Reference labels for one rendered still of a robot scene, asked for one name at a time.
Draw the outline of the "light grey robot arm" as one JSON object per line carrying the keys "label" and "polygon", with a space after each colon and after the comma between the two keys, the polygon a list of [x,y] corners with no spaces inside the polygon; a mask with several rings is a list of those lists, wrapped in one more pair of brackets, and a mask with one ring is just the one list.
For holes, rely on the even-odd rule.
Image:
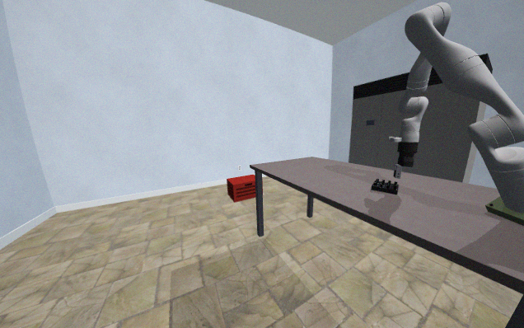
{"label": "light grey robot arm", "polygon": [[524,114],[474,50],[444,38],[450,19],[451,7],[440,2],[412,14],[405,23],[405,34],[420,55],[409,72],[399,104],[400,113],[416,116],[403,119],[400,131],[419,131],[428,99],[412,96],[426,91],[433,66],[449,91],[482,101],[498,112],[471,124],[467,131],[504,205],[524,213],[524,148],[508,146],[524,141]]}

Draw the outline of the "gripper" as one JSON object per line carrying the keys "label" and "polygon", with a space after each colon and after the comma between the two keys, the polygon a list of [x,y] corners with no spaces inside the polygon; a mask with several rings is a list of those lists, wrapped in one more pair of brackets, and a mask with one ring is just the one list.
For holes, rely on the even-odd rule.
{"label": "gripper", "polygon": [[400,179],[402,167],[412,167],[414,154],[418,150],[419,131],[401,131],[398,138],[389,137],[388,141],[399,142],[397,152],[400,152],[398,163],[395,164],[394,177]]}

